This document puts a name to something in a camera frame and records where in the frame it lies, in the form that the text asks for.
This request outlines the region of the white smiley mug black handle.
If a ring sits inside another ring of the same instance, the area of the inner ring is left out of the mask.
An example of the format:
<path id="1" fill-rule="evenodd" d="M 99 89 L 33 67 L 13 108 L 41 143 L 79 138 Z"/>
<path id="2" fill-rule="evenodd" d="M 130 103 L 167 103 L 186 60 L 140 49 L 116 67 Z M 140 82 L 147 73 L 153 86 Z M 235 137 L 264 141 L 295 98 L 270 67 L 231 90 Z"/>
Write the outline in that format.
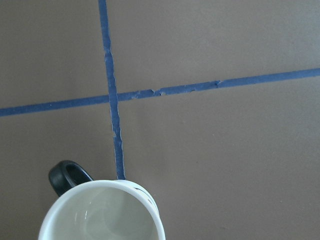
<path id="1" fill-rule="evenodd" d="M 63 160 L 48 173 L 58 199 L 39 230 L 40 240 L 164 240 L 152 195 L 129 180 L 93 180 L 76 162 Z"/>

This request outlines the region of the brown paper table cover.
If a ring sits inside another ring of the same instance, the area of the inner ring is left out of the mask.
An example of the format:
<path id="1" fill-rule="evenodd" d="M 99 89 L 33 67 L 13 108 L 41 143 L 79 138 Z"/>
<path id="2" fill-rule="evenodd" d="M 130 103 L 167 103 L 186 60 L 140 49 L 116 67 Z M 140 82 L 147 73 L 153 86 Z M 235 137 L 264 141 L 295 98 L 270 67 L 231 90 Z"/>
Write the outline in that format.
<path id="1" fill-rule="evenodd" d="M 1 239 L 37 239 L 62 160 L 124 169 L 168 240 L 319 239 L 319 1 L 102 5 L 0 3 Z"/>

